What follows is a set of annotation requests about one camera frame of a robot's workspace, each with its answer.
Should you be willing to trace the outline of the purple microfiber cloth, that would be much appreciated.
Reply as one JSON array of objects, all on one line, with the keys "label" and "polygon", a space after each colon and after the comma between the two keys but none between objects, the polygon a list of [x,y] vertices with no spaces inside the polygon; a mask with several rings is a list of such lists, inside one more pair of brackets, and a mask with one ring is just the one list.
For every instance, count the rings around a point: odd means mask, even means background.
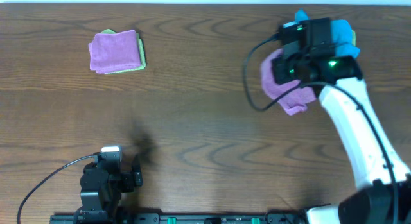
[{"label": "purple microfiber cloth", "polygon": [[[272,73],[272,60],[280,57],[283,53],[282,49],[277,49],[269,54],[260,65],[261,86],[263,92],[270,98],[276,99],[287,90],[299,84],[299,80],[278,85],[274,80]],[[293,116],[300,112],[305,112],[308,109],[307,104],[316,100],[316,95],[312,88],[305,87],[298,88],[290,92],[278,101],[283,110],[289,115]]]}]

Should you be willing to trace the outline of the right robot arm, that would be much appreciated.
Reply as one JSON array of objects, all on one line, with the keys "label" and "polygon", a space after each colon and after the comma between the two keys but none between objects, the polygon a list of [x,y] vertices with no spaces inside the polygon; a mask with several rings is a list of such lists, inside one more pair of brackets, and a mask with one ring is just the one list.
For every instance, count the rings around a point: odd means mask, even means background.
[{"label": "right robot arm", "polygon": [[401,160],[386,136],[367,93],[365,80],[355,62],[354,42],[338,42],[337,57],[326,68],[337,70],[343,57],[351,62],[353,74],[337,76],[330,82],[299,81],[276,83],[272,61],[283,51],[271,53],[261,64],[264,92],[279,100],[289,114],[306,110],[318,99],[334,123],[353,170],[357,192],[334,205],[309,208],[308,223],[410,223],[410,168]]}]

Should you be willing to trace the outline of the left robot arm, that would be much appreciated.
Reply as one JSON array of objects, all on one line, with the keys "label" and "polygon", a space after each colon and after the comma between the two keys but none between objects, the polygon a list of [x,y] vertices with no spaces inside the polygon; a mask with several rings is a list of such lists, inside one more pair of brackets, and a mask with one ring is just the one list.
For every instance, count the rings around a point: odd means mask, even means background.
[{"label": "left robot arm", "polygon": [[143,184],[139,155],[130,171],[121,170],[122,154],[97,153],[83,169],[80,179],[82,206],[74,213],[73,223],[118,223],[118,204],[123,193]]}]

